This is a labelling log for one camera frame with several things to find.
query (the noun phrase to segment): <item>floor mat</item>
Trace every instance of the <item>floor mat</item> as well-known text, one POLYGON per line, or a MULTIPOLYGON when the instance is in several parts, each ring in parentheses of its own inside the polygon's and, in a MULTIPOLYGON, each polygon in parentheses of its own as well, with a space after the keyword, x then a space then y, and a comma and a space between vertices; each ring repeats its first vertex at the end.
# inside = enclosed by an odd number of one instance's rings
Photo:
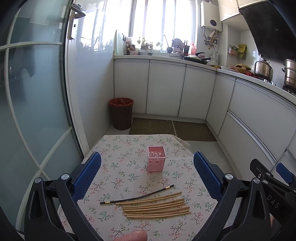
POLYGON ((217 141, 206 124, 174 121, 177 137, 185 141, 217 141))
POLYGON ((129 132, 130 135, 153 135, 170 134, 174 135, 174 127, 170 120, 155 120, 134 118, 129 132))

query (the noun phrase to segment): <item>tiled floor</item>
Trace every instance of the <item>tiled floor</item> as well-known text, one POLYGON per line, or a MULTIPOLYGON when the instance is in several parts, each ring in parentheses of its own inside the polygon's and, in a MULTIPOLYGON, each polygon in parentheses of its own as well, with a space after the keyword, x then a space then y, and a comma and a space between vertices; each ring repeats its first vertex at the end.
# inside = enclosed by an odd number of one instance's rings
MULTIPOLYGON (((105 135, 127 135, 129 134, 129 130, 119 131, 111 125, 108 130, 106 131, 105 135)), ((229 164, 224 152, 222 151, 221 147, 219 146, 218 142, 205 142, 205 141, 187 141, 190 145, 190 151, 195 153, 197 151, 201 151, 205 157, 211 163, 215 163, 220 167, 220 169, 224 173, 231 173, 233 175, 234 171, 229 164)))

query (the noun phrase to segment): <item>pink plastic holder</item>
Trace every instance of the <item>pink plastic holder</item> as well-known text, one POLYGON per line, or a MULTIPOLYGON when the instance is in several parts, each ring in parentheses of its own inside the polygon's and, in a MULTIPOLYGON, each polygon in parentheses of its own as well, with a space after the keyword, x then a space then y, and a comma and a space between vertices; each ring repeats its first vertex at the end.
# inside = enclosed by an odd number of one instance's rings
POLYGON ((163 146, 148 146, 148 171, 162 172, 166 158, 163 146))

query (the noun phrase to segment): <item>black stick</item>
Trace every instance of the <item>black stick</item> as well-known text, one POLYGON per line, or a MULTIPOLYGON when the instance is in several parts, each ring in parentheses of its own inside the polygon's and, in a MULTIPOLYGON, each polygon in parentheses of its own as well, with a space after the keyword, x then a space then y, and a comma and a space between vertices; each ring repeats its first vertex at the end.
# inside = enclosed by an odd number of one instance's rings
POLYGON ((149 194, 145 194, 145 195, 140 196, 140 197, 132 197, 132 198, 127 198, 127 199, 123 199, 123 200, 121 199, 121 200, 115 200, 115 201, 109 201, 109 202, 100 202, 100 204, 108 204, 108 203, 115 203, 115 202, 132 201, 132 200, 136 200, 136 199, 139 199, 139 198, 142 198, 142 197, 150 196, 150 195, 152 195, 152 194, 154 194, 154 193, 161 192, 161 191, 163 191, 163 190, 165 190, 165 189, 168 189, 168 188, 171 188, 171 187, 173 187, 173 186, 174 186, 174 184, 173 184, 173 185, 170 185, 170 186, 168 186, 168 187, 162 188, 162 189, 160 189, 160 190, 157 190, 157 191, 151 192, 151 193, 149 193, 149 194))

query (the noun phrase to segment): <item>table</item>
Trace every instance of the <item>table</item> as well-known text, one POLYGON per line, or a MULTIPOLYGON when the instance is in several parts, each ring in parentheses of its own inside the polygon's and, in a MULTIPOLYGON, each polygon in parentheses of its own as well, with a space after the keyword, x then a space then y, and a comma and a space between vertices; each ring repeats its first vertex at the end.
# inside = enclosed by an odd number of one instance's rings
MULTIPOLYGON (((105 135, 91 149, 84 162, 92 152, 97 151, 101 154, 102 164, 78 205, 105 241, 138 228, 147 231, 149 241, 192 240, 211 215, 217 201, 210 197, 193 165, 193 154, 186 147, 188 143, 174 135, 105 135), (168 157, 163 172, 149 173, 147 146, 160 145, 164 146, 168 157), (190 206, 191 214, 157 219, 128 219, 122 214, 122 206, 99 204, 102 201, 141 196, 172 184, 175 185, 173 188, 155 196, 182 191, 177 198, 184 198, 190 206)), ((58 213, 65 230, 72 232, 61 207, 58 213)))

